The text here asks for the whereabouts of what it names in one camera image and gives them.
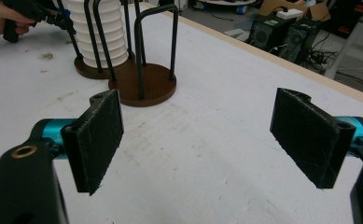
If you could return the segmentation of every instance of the table surface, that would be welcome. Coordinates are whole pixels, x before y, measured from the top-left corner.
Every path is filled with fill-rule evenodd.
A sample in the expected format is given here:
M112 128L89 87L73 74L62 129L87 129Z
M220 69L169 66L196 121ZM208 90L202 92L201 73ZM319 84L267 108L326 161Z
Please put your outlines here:
M143 29L147 61L169 67L168 12ZM44 23L17 44L0 37L0 156L39 120L78 118L108 90L77 73L67 40ZM362 92L183 18L175 75L168 101L121 107L125 134L93 196L77 193L68 161L54 161L70 223L353 223L362 162L346 158L335 188L316 189L270 124L277 88L302 91L333 116L363 117Z

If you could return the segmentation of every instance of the white cylindrical object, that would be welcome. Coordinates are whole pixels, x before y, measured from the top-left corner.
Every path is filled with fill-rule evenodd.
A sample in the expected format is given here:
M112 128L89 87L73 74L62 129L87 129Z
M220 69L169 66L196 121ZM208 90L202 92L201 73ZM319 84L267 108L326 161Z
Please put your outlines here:
M89 33L88 23L84 11L83 0L68 0L66 8L70 10L70 18L74 23L78 46L82 53L83 61L90 67L97 67L93 44L97 46L100 56L101 66L107 68L103 44L99 36L96 20L93 15L93 0L90 0L91 23L96 43L91 43L91 35ZM105 43L107 44L109 56L112 66L124 63L128 59L128 51L126 47L125 32L123 30L122 14L120 11L119 0L102 0L99 4L100 20L105 33Z

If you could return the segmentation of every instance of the electronic equipment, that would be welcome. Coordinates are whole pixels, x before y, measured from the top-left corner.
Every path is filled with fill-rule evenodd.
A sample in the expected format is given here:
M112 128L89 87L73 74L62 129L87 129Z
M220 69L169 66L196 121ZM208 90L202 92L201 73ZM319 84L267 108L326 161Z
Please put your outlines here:
M259 17L253 21L250 37L246 40L256 48L271 51L282 45L288 27L295 19L284 20L275 15Z
M286 33L283 47L280 48L279 57L292 63L302 63L320 31L321 24L322 21L308 18L292 23Z

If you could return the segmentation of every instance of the gray floor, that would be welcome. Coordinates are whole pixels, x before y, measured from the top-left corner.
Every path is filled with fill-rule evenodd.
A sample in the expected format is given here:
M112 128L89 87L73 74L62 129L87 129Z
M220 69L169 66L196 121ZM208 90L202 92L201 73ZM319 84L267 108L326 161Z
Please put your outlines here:
M257 13L258 9L254 7L249 7L244 15L238 15L236 7L209 4L204 9L196 9L189 3L189 6L183 8L181 16L223 33L234 29L249 31ZM327 32L321 31L315 43L322 40L326 34ZM323 51L339 51L344 41L345 39L341 37L329 34L328 39L317 47ZM318 67L307 67L315 71L318 76L321 76L325 71L325 69ZM335 80L363 91L363 47L353 45L348 50L340 64Z

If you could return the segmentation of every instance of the brown round base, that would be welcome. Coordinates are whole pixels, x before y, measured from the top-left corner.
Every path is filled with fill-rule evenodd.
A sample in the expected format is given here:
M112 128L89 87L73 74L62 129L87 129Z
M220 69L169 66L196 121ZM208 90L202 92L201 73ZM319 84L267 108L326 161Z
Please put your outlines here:
M117 70L116 76L117 81L109 80L108 87L119 90L120 102L124 105L158 105L175 93L176 78L174 76L170 80L170 70L161 65L148 63L143 66L144 99L139 99L137 66L134 62L126 62Z
M127 62L133 63L134 55L131 58L128 58L128 60L126 60L126 62L114 67L115 76L118 75L119 68ZM76 67L77 72L80 75L82 75L83 77L87 77L90 79L110 79L111 78L110 71L108 68L103 68L103 72L99 73L97 68L90 67L87 64L85 64L83 62L83 58L76 57L76 59L74 60L74 66Z

